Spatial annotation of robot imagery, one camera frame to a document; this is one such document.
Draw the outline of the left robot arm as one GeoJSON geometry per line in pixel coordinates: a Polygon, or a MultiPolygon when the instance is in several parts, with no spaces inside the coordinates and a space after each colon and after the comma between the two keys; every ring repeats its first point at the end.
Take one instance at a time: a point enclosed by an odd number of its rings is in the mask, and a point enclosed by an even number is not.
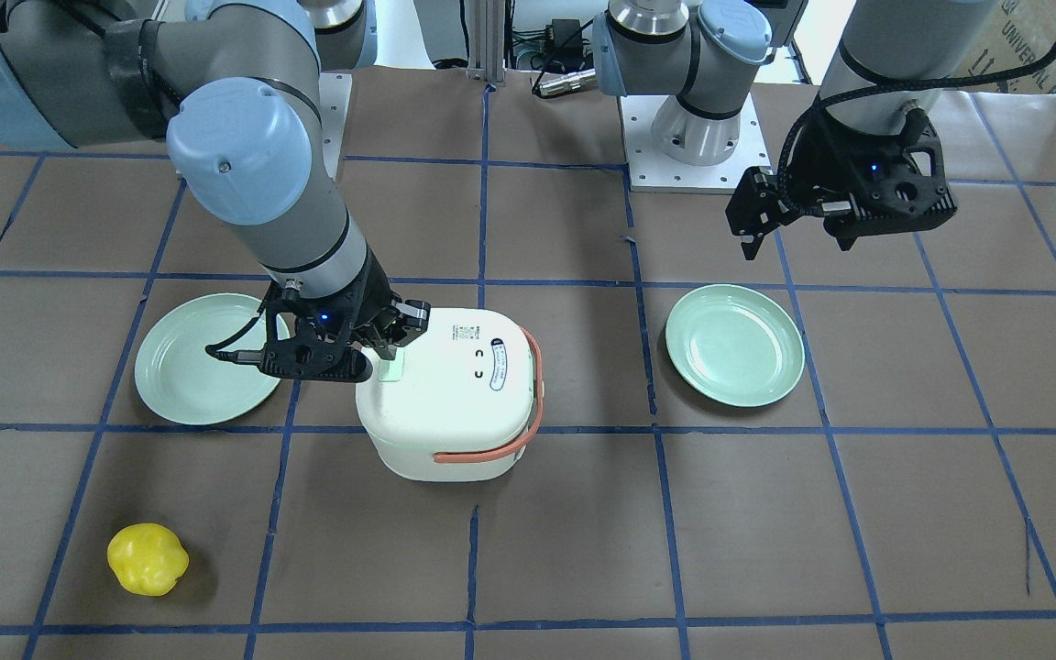
{"type": "MultiPolygon", "coordinates": [[[[767,235],[818,216],[840,249],[927,231],[957,213],[930,109],[993,1],[857,1],[816,97],[774,167],[744,169],[725,205],[746,259],[767,235]]],[[[611,1],[592,20],[599,88],[666,97],[659,142],[691,161],[691,131],[736,131],[775,29],[749,1],[611,1]]]]}

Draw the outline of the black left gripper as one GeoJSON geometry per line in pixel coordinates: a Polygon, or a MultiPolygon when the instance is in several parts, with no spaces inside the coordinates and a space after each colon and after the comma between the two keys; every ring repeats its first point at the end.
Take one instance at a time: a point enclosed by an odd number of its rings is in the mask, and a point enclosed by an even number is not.
{"type": "MultiPolygon", "coordinates": [[[[817,110],[797,134],[786,183],[797,212],[821,216],[842,251],[864,237],[934,230],[957,214],[942,144],[917,105],[904,110],[897,133],[884,137],[860,133],[817,110]]],[[[757,259],[767,235],[795,222],[780,193],[770,167],[744,169],[725,204],[744,260],[757,259]]]]}

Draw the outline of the green plate near left arm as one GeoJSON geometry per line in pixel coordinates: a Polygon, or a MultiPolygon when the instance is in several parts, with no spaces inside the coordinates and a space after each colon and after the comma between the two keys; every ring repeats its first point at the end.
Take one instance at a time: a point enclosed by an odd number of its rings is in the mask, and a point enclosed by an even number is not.
{"type": "Polygon", "coordinates": [[[670,362],[709,400],[762,408],[795,389],[805,367],[803,335],[762,293],[713,284],[686,293],[664,326],[670,362]]]}

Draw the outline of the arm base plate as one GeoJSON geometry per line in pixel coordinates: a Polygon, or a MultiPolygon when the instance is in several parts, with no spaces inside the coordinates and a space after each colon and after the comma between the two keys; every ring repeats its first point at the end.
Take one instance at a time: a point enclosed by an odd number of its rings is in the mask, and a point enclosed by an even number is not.
{"type": "Polygon", "coordinates": [[[322,72],[319,78],[320,147],[329,180],[338,180],[341,148],[347,128],[353,78],[348,72],[322,72]]]}
{"type": "Polygon", "coordinates": [[[643,193],[732,193],[747,168],[770,167],[752,97],[739,114],[708,120],[675,96],[621,97],[630,188],[643,193]]]}

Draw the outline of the green plate near right arm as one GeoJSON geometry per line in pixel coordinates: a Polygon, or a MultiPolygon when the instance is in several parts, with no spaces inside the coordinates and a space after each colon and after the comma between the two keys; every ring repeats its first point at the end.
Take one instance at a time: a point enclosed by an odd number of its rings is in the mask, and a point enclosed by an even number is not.
{"type": "Polygon", "coordinates": [[[280,379],[205,351],[246,326],[259,304],[250,295],[215,293],[165,314],[144,337],[135,359],[143,404],[176,425],[218,425],[266,401],[280,379]]]}

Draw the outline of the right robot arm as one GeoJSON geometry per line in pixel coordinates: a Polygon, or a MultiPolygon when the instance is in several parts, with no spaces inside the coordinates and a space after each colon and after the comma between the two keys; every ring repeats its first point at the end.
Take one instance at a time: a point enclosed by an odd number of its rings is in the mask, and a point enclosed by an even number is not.
{"type": "Polygon", "coordinates": [[[206,347],[277,379],[369,379],[431,308],[391,288],[327,175],[320,75],[376,61],[372,1],[190,1],[182,21],[131,1],[11,1],[0,143],[71,151],[162,142],[190,192],[271,279],[254,348],[206,347]]]}

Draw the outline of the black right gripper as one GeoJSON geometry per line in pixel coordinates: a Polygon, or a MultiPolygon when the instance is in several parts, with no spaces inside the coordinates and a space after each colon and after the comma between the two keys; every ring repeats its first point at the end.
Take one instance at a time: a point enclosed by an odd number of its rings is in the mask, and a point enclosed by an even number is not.
{"type": "Polygon", "coordinates": [[[252,319],[205,354],[221,362],[253,365],[275,379],[365,381],[364,352],[384,360],[422,337],[432,305],[402,300],[382,267],[366,266],[348,287],[324,298],[302,297],[297,279],[271,283],[252,319]]]}

